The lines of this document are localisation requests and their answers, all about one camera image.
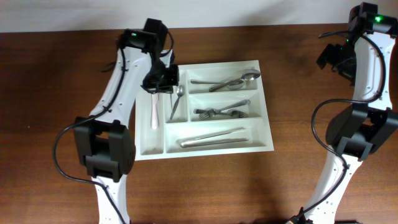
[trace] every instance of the brown table surface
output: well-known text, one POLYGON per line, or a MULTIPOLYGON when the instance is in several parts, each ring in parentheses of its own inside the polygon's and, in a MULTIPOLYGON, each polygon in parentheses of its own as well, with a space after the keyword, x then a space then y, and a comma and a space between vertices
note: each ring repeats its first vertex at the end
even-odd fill
MULTIPOLYGON (((328 43, 317 39, 345 25, 172 29, 177 64, 259 60, 274 152, 137 162, 127 180, 135 222, 250 223, 297 214, 323 169, 324 150, 312 136, 317 104, 351 98, 349 81, 315 61, 328 43)), ((0 34, 0 223, 97 223, 92 185, 63 178, 52 162, 57 133, 87 116, 111 73, 121 30, 0 34)), ((391 98, 398 106, 398 50, 391 60, 391 98)), ((317 116, 323 136, 347 105, 317 116)), ((134 135, 134 119, 130 124, 134 135)), ((355 173, 336 215, 365 224, 398 219, 398 132, 355 173)), ((88 178, 73 134, 61 140, 65 171, 88 178)))

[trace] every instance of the black cable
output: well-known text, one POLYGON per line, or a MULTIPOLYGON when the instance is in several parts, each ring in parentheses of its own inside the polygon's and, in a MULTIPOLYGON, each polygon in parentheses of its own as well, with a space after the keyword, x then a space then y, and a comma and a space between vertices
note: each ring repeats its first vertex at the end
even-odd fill
POLYGON ((84 124, 84 123, 87 123, 87 122, 89 122, 89 121, 92 121, 92 120, 94 120, 94 119, 96 119, 96 118, 99 118, 100 116, 104 115, 105 113, 108 112, 108 110, 112 107, 113 103, 115 102, 116 97, 118 96, 119 91, 120 91, 120 89, 121 89, 121 86, 122 86, 122 83, 123 83, 123 79, 124 79, 124 75, 125 75, 125 73, 126 73, 126 57, 125 57, 125 55, 124 55, 124 50, 123 50, 122 48, 120 48, 120 51, 121 51, 121 55, 122 55, 122 59, 123 59, 122 74, 121 74, 121 77, 120 77, 118 86, 117 86, 117 88, 116 88, 116 91, 114 92, 114 95, 113 95, 111 101, 109 102, 109 104, 108 104, 107 106, 104 106, 104 110, 101 111, 100 113, 98 113, 98 114, 96 114, 96 115, 93 115, 93 116, 90 116, 89 118, 84 119, 83 121, 79 121, 79 122, 77 122, 77 123, 71 124, 71 125, 67 126, 66 128, 64 128, 64 129, 58 134, 58 136, 55 138, 55 142, 54 142, 54 145, 53 145, 53 148, 52 148, 52 158, 53 158, 55 167, 57 168, 57 170, 59 171, 59 173, 60 173, 61 175, 63 175, 64 177, 66 177, 66 178, 68 178, 68 179, 70 179, 70 180, 75 180, 75 181, 82 182, 82 183, 86 183, 86 184, 94 184, 94 185, 100 186, 100 187, 104 190, 106 197, 108 198, 108 200, 109 200, 109 202, 111 203, 112 207, 114 208, 114 210, 115 210, 116 213, 118 214, 118 216, 119 216, 120 220, 122 221, 122 223, 123 223, 123 224, 126 224, 126 222, 124 222, 124 219, 123 219, 122 214, 120 213, 120 211, 119 211, 119 209, 117 208, 117 206, 114 204, 114 202, 113 202, 113 200, 112 200, 112 198, 111 198, 109 192, 106 190, 108 186, 106 186, 106 185, 104 185, 104 184, 101 184, 101 183, 99 183, 99 182, 95 182, 95 181, 92 181, 92 180, 80 179, 80 178, 72 177, 72 176, 66 174, 66 173, 61 169, 61 167, 60 167, 60 165, 59 165, 59 163, 58 163, 58 160, 57 160, 57 146, 58 146, 58 142, 59 142, 59 140, 61 139, 61 137, 62 137, 67 131, 71 130, 72 128, 75 128, 75 127, 77 127, 77 126, 80 126, 80 125, 82 125, 82 124, 84 124))
POLYGON ((337 72, 337 71, 335 70, 335 68, 339 67, 340 65, 342 65, 342 64, 344 64, 344 63, 346 63, 346 62, 348 62, 349 60, 352 60, 352 59, 356 59, 356 57, 354 56, 354 57, 350 57, 350 58, 347 58, 347 59, 342 60, 341 62, 339 62, 339 63, 337 63, 336 65, 332 66, 332 67, 331 67, 331 71, 332 71, 332 72, 337 72))
POLYGON ((325 143, 322 142, 322 140, 319 138, 317 132, 315 131, 315 117, 317 115, 318 110, 329 103, 336 103, 336 102, 342 102, 342 103, 356 103, 356 104, 368 104, 368 103, 372 103, 375 102, 376 100, 378 100, 381 95, 382 95, 382 91, 386 85, 386 61, 384 60, 384 56, 380 50, 380 48, 377 46, 377 44, 375 44, 371 39, 369 39, 368 37, 366 37, 365 35, 362 34, 356 34, 352 31, 349 30, 344 30, 344 31, 337 31, 337 32, 329 32, 326 34, 321 34, 319 36, 319 38, 323 38, 323 37, 329 37, 332 35, 340 35, 344 38, 347 38, 345 35, 343 34, 353 34, 357 37, 361 37, 364 40, 366 40, 367 42, 369 42, 373 48, 377 51, 378 55, 379 55, 379 59, 381 61, 381 73, 382 73, 382 81, 381 81, 381 87, 380 90, 376 93, 376 95, 371 98, 370 100, 346 100, 346 99, 332 99, 332 100, 326 100, 323 103, 320 103, 314 110, 313 114, 312 114, 312 119, 311 119, 311 129, 312 129, 312 134, 314 135, 315 139, 319 142, 319 144, 321 146, 323 146, 327 151, 333 153, 335 156, 339 157, 342 161, 343 161, 343 173, 341 174, 341 177, 339 178, 338 182, 335 184, 335 186, 333 186, 333 188, 321 199, 319 200, 317 203, 314 203, 313 205, 311 205, 310 207, 308 207, 307 209, 303 210, 302 212, 300 212, 297 217, 302 217, 305 213, 309 212, 310 210, 314 209, 316 206, 318 206, 319 204, 321 204, 322 202, 324 202, 329 196, 331 196, 333 194, 333 192, 338 188, 338 186, 340 186, 340 184, 342 183, 342 181, 344 180, 346 174, 347 174, 347 170, 349 169, 347 161, 344 159, 344 157, 340 154, 338 154, 337 152, 335 152, 333 149, 329 148, 325 143))
POLYGON ((160 54, 160 57, 164 57, 164 56, 168 55, 168 54, 173 50, 173 47, 174 47, 174 39, 173 39, 173 36, 172 36, 172 34, 170 33, 170 31, 167 31, 167 33, 169 34, 170 40, 171 40, 170 49, 169 49, 169 51, 167 51, 166 53, 160 54))

